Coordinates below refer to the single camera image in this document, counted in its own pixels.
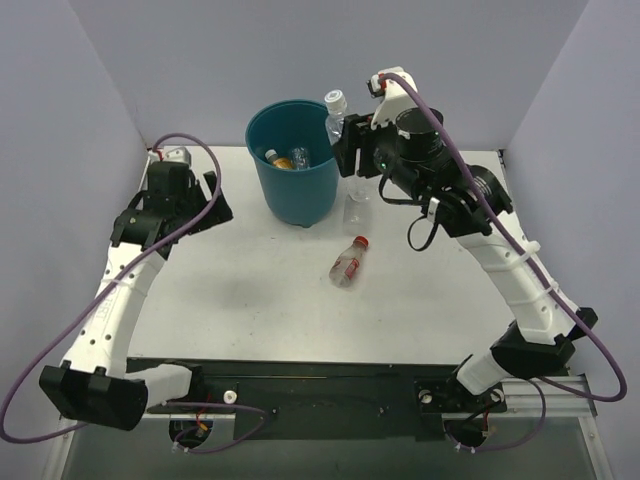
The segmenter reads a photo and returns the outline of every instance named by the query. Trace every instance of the red bottle label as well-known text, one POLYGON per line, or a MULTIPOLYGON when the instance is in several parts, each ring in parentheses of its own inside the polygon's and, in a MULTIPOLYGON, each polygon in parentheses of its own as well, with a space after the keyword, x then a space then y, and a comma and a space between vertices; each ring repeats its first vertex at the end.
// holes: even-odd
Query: red bottle label
POLYGON ((355 258, 351 260, 351 263, 349 264, 347 269, 344 271, 344 274, 347 276, 347 278, 349 278, 349 280, 353 278, 353 275, 356 273, 356 270, 358 269, 359 266, 360 266, 360 262, 358 262, 358 260, 356 260, 355 258))

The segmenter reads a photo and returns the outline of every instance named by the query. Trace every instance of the plastic bottle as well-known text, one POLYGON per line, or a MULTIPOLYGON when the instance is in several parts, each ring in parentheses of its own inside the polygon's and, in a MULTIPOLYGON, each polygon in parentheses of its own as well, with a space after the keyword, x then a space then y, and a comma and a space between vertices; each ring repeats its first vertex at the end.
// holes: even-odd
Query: plastic bottle
POLYGON ((282 168, 283 170, 293 169, 291 160, 289 160, 287 157, 278 157, 278 153, 273 149, 267 150, 267 153, 264 154, 264 158, 266 158, 267 162, 269 162, 276 168, 282 168))
MULTIPOLYGON (((331 145, 334 145, 342 137, 344 117, 349 113, 347 100, 341 90, 331 90, 325 95, 324 103, 329 112, 325 121, 327 136, 331 145)), ((370 215, 368 215, 369 206, 365 202, 371 198, 369 190, 369 184, 365 178, 357 175, 347 178, 348 197, 342 219, 345 233, 357 235, 368 232, 370 215)))
POLYGON ((365 237, 356 237, 349 248, 340 254, 329 271, 329 279, 336 287, 346 288, 360 267, 360 260, 369 247, 365 237))
POLYGON ((296 167, 296 170, 306 170, 311 166, 311 154, 309 149, 305 147, 294 147, 289 152, 289 158, 291 163, 296 167))

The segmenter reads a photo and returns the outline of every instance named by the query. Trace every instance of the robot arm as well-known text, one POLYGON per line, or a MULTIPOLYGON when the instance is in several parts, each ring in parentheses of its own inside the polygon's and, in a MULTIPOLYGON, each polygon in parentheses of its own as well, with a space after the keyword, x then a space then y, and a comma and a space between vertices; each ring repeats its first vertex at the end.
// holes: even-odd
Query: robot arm
MULTIPOLYGON (((199 388, 194 374, 197 367, 167 363, 126 373, 127 352, 140 311, 177 240, 151 253, 119 278, 142 251, 185 225, 207 203, 190 164, 184 148, 169 152, 164 161, 150 153, 140 191, 114 223, 98 294, 112 282, 116 286, 87 317, 60 366, 46 366, 40 376, 40 387, 64 417, 131 430, 147 408, 192 395, 199 388)), ((204 177, 213 192, 215 174, 208 172, 204 177)), ((220 195, 188 233, 198 233, 232 217, 220 195)))
MULTIPOLYGON (((373 97, 382 102, 375 113, 345 118, 343 135, 334 145, 334 153, 343 177, 355 173, 371 178, 382 175, 379 193, 384 201, 421 207, 423 217, 442 226, 480 263, 504 297, 515 321, 490 348, 468 357, 454 374, 444 395, 479 396, 506 377, 529 379, 548 375, 563 368, 575 351, 572 342, 583 336, 573 320, 548 295, 535 273, 527 265, 531 257, 541 265, 540 245, 528 240, 513 213, 511 199, 487 169, 469 166, 474 182, 507 232, 523 245, 519 255, 487 218, 446 145, 429 121, 416 108, 404 89, 381 74, 400 75, 412 88, 411 76, 400 67, 383 70, 368 82, 373 97), (387 181, 396 184, 409 199, 392 199, 384 195, 387 181)), ((442 122, 442 114, 432 113, 442 122)), ((548 272, 551 288, 574 312, 593 327, 597 317, 593 310, 578 308, 559 290, 548 272)))

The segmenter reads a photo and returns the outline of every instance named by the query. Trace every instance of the teal bucket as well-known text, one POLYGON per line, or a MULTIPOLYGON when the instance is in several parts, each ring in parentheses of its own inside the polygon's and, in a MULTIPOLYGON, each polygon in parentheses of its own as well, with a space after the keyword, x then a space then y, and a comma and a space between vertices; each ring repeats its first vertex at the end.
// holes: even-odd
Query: teal bucket
POLYGON ((267 205, 283 222, 310 227, 329 213, 336 198, 338 166, 327 139, 326 107, 309 100, 287 100, 258 112, 245 133, 267 205), (288 156, 294 147, 306 147, 311 167, 283 170, 264 155, 274 149, 288 156))

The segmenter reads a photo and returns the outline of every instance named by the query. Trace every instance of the bottle cap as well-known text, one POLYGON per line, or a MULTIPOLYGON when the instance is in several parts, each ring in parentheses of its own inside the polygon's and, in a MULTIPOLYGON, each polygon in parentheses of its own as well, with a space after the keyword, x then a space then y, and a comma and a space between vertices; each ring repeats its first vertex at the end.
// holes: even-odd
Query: bottle cap
POLYGON ((329 113, 342 113, 347 110, 347 99, 342 90, 331 90, 324 96, 324 104, 329 113))
POLYGON ((365 237, 356 237, 353 243, 356 243, 356 242, 363 244, 364 248, 369 247, 369 240, 367 240, 365 237))

